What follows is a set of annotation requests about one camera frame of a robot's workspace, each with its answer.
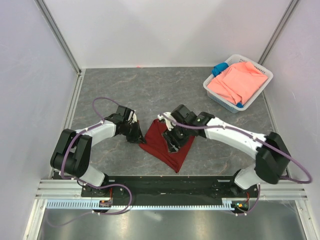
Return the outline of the dark red cloth napkin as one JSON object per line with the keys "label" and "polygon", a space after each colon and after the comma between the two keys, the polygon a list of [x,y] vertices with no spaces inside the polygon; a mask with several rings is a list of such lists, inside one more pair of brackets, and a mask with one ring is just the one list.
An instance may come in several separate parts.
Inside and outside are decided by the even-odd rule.
{"label": "dark red cloth napkin", "polygon": [[139,147],[164,162],[172,168],[175,173],[178,173],[188,155],[195,137],[189,137],[186,145],[178,152],[170,153],[167,142],[162,136],[166,129],[167,126],[165,123],[161,123],[158,119],[153,120],[144,137],[146,143],[140,143]]}

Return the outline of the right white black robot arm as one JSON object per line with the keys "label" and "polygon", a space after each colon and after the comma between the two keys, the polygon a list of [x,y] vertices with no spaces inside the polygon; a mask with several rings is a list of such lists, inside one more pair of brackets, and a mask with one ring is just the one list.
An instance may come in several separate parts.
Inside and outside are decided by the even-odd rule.
{"label": "right white black robot arm", "polygon": [[160,113],[157,118],[166,125],[162,136],[170,153],[182,150],[192,137],[202,137],[236,148],[255,160],[234,174],[229,191],[235,197],[261,182],[276,185],[290,162],[289,151],[275,132],[265,135],[247,131],[208,112],[195,114],[183,104],[172,112]]}

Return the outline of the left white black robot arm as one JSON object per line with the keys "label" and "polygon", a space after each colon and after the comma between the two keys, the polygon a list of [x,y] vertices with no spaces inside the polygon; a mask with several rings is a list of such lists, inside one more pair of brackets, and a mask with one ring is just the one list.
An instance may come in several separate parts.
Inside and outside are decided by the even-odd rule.
{"label": "left white black robot arm", "polygon": [[98,123],[78,130],[64,129],[53,151],[50,165],[60,171],[60,176],[75,177],[78,181],[92,186],[99,197],[110,191],[109,176],[90,164],[91,149],[94,145],[118,135],[123,135],[131,144],[142,144],[142,134],[136,112],[119,105],[115,113],[102,118]]}

